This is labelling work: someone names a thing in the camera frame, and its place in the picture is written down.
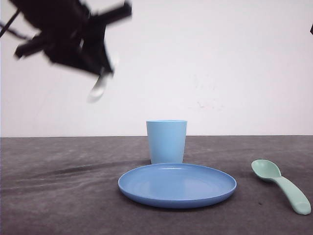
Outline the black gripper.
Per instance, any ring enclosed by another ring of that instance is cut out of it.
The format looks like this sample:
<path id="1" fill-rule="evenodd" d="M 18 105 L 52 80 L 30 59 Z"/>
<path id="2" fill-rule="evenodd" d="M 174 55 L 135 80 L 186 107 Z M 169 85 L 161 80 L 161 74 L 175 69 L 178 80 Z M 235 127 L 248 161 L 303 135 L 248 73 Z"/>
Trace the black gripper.
<path id="1" fill-rule="evenodd" d="M 19 45 L 19 58 L 43 51 L 53 63 L 94 73 L 113 74 L 104 45 L 106 26 L 131 16 L 132 6 L 91 13 L 79 0 L 15 0 L 17 13 L 40 33 Z"/>

